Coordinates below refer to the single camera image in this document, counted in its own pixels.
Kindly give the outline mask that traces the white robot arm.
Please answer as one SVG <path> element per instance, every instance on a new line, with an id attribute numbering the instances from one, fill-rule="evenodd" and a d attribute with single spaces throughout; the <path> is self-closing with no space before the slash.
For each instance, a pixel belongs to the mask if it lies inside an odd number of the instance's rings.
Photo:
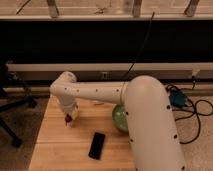
<path id="1" fill-rule="evenodd" d="M 129 82 L 79 82 L 64 72 L 50 92 L 69 115 L 78 98 L 122 105 L 136 171 L 187 171 L 169 96 L 158 79 L 142 75 Z"/>

